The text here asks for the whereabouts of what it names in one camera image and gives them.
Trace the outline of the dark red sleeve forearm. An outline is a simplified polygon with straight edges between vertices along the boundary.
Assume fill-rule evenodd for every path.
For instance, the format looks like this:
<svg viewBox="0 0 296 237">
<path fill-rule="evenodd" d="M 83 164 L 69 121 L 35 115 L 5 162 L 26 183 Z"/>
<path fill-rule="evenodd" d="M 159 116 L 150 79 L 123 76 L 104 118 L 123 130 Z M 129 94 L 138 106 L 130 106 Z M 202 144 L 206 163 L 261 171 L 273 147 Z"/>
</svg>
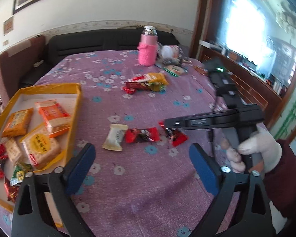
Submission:
<svg viewBox="0 0 296 237">
<path fill-rule="evenodd" d="M 286 141 L 277 142 L 282 155 L 277 166 L 265 174 L 264 185 L 282 216 L 292 219 L 296 217 L 296 156 Z"/>
</svg>

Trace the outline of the white gloved right hand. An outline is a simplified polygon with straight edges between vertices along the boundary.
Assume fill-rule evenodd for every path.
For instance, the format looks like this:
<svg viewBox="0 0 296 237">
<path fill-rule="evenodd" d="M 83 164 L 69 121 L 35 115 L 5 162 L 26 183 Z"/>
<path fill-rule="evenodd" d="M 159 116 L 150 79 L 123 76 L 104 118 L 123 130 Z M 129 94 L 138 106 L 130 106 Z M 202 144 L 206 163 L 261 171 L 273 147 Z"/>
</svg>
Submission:
<svg viewBox="0 0 296 237">
<path fill-rule="evenodd" d="M 282 156 L 280 144 L 275 141 L 269 131 L 260 126 L 257 127 L 256 132 L 251 134 L 247 140 L 240 143 L 237 148 L 233 148 L 229 139 L 226 138 L 223 139 L 220 146 L 226 151 L 230 166 L 236 173 L 244 173 L 246 170 L 246 165 L 242 161 L 242 155 L 261 153 L 265 173 L 271 172 L 278 165 Z"/>
</svg>

